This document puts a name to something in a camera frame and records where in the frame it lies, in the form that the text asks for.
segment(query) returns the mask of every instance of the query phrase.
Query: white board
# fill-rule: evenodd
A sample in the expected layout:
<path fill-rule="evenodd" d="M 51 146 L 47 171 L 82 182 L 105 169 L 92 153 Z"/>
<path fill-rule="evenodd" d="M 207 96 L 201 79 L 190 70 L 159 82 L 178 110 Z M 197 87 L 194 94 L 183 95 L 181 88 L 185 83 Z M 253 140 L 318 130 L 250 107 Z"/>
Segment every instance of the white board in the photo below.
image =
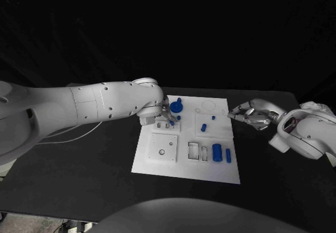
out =
<path fill-rule="evenodd" d="M 170 103 L 178 97 L 181 98 L 183 110 L 172 113 L 174 116 L 180 116 L 180 121 L 172 127 L 165 128 L 164 118 L 158 117 L 155 124 L 142 126 L 131 172 L 239 184 L 232 125 L 226 117 L 229 111 L 226 99 L 167 97 Z M 200 131 L 203 123 L 206 124 L 204 132 Z M 198 159 L 188 158 L 188 143 L 193 143 L 193 153 L 197 144 Z M 220 144 L 221 162 L 213 161 L 213 144 Z M 226 162 L 224 149 L 230 150 L 230 163 Z"/>

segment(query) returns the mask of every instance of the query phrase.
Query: table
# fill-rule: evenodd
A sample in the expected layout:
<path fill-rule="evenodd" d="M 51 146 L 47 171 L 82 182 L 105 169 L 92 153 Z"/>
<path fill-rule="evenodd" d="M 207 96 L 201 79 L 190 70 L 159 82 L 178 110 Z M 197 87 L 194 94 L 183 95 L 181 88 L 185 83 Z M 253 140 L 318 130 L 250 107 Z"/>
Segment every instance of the table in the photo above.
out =
<path fill-rule="evenodd" d="M 162 88 L 167 95 L 226 98 L 229 109 L 253 98 L 298 108 L 294 95 L 276 91 Z M 95 124 L 54 137 L 82 135 Z M 100 221 L 126 206 L 158 198 L 213 200 L 262 213 L 311 232 L 336 220 L 336 173 L 325 156 L 317 161 L 279 153 L 263 132 L 232 121 L 240 185 L 131 173 L 139 123 L 136 116 L 103 122 L 80 139 L 35 145 L 0 183 L 0 211 Z"/>

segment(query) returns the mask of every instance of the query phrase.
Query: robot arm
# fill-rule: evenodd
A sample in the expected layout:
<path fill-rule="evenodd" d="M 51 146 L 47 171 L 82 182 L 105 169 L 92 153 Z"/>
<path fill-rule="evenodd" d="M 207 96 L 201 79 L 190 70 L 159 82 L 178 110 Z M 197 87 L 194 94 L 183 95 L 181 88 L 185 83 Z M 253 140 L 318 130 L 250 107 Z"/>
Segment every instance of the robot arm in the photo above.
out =
<path fill-rule="evenodd" d="M 318 159 L 324 153 L 336 166 L 336 117 L 318 110 L 296 109 L 288 113 L 271 102 L 253 99 L 239 105 L 227 117 L 263 130 L 269 123 L 278 125 L 269 144 L 279 152 L 289 148 L 304 157 Z"/>
<path fill-rule="evenodd" d="M 60 88 L 0 82 L 0 165 L 17 159 L 54 131 L 134 114 L 141 125 L 152 124 L 159 114 L 175 121 L 151 78 Z"/>

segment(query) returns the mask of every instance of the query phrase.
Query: blue object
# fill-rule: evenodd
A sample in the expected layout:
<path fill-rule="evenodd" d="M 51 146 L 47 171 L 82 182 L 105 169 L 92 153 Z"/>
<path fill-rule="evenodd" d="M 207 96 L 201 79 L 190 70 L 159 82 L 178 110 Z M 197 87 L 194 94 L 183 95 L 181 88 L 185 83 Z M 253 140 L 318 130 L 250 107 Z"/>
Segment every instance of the blue object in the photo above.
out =
<path fill-rule="evenodd" d="M 170 111 L 178 113 L 183 109 L 181 100 L 177 98 L 177 101 L 170 104 Z"/>
<path fill-rule="evenodd" d="M 221 162 L 221 146 L 220 146 L 220 144 L 211 145 L 211 160 L 214 162 Z"/>
<path fill-rule="evenodd" d="M 201 125 L 200 131 L 204 132 L 206 130 L 206 124 Z"/>
<path fill-rule="evenodd" d="M 229 151 L 229 149 L 226 149 L 224 152 L 226 152 L 226 162 L 230 163 L 230 151 Z"/>

